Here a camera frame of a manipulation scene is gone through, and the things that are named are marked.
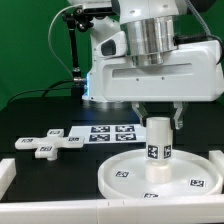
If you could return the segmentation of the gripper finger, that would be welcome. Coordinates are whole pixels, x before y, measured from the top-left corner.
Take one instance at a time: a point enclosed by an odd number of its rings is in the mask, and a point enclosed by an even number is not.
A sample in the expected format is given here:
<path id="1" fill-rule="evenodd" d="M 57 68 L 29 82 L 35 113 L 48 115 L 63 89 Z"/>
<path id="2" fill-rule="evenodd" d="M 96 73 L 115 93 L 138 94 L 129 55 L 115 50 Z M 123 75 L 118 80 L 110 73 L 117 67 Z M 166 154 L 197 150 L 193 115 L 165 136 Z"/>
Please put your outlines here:
<path id="1" fill-rule="evenodd" d="M 187 110 L 187 107 L 188 107 L 187 102 L 173 103 L 174 114 L 172 115 L 172 122 L 173 122 L 173 127 L 176 130 L 180 130 L 183 128 L 183 125 L 184 125 L 183 117 L 184 117 L 184 113 Z"/>
<path id="2" fill-rule="evenodd" d="M 133 102 L 132 109 L 139 118 L 140 125 L 145 127 L 146 126 L 146 119 L 148 117 L 148 112 L 142 102 Z"/>

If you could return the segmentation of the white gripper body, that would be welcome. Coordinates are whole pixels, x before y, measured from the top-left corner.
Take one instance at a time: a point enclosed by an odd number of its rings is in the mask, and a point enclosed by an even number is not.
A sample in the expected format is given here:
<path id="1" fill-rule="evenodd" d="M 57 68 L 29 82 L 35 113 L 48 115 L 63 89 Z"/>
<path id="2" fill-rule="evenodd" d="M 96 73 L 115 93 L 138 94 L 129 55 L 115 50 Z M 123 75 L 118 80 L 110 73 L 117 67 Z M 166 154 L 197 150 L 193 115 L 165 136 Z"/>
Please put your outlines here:
<path id="1" fill-rule="evenodd" d="M 199 102 L 224 93 L 216 41 L 182 44 L 160 65 L 137 67 L 129 57 L 98 58 L 87 75 L 85 98 L 97 102 Z"/>

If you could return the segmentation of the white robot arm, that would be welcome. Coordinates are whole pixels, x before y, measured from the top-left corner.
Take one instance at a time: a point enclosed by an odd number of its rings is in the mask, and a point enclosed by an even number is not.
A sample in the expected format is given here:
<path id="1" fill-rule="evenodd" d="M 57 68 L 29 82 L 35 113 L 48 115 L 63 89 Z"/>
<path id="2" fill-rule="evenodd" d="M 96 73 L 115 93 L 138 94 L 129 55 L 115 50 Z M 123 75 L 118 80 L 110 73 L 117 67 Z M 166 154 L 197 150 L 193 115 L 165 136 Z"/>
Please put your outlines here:
<path id="1" fill-rule="evenodd" d="M 77 28 L 88 30 L 92 68 L 83 100 L 90 104 L 129 102 L 144 119 L 146 102 L 171 102 L 173 123 L 183 127 L 189 102 L 214 101 L 224 93 L 224 47 L 205 32 L 175 34 L 175 19 L 196 15 L 190 0 L 68 0 Z"/>

